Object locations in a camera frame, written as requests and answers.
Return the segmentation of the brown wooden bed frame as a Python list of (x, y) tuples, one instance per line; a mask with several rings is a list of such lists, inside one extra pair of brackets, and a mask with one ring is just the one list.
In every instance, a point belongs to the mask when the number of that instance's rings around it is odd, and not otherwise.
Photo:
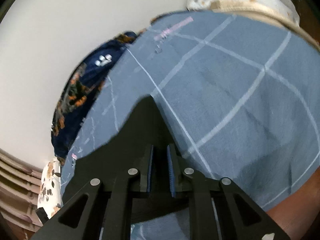
[[(306, 0), (292, 0), (300, 16), (300, 26), (319, 42), (319, 19)], [(293, 195), (268, 215), (291, 239), (319, 239), (319, 169)]]

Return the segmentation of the black pants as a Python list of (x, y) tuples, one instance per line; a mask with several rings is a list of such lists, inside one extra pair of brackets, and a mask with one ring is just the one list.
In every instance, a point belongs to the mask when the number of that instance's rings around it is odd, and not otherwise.
[(117, 174), (128, 170), (153, 146), (150, 193), (148, 198), (133, 198), (130, 223), (155, 219), (189, 207), (170, 192), (167, 147), (175, 142), (152, 97), (142, 98), (129, 114), (118, 134), (89, 155), (79, 159), (74, 176), (63, 194), (64, 205), (91, 179), (109, 186)]

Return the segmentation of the blue checked bed sheet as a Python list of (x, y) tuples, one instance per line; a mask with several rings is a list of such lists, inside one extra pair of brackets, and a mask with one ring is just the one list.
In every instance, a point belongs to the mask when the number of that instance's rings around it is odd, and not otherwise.
[(76, 162), (118, 134), (148, 95), (194, 168), (231, 178), (266, 212), (319, 169), (319, 51), (245, 17), (177, 12), (108, 72), (68, 152), (63, 194)]

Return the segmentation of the white floral pillow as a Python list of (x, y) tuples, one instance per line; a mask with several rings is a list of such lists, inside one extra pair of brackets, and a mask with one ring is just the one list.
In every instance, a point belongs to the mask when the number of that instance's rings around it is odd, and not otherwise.
[(48, 218), (52, 218), (62, 207), (61, 163), (54, 157), (43, 169), (37, 208), (44, 208)]

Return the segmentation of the navy dog print blanket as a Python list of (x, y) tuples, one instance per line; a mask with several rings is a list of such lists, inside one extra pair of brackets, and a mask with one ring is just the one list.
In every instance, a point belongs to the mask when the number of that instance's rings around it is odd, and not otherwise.
[(70, 75), (55, 107), (51, 142), (63, 165), (78, 131), (100, 94), (108, 72), (139, 35), (127, 31), (90, 52)]

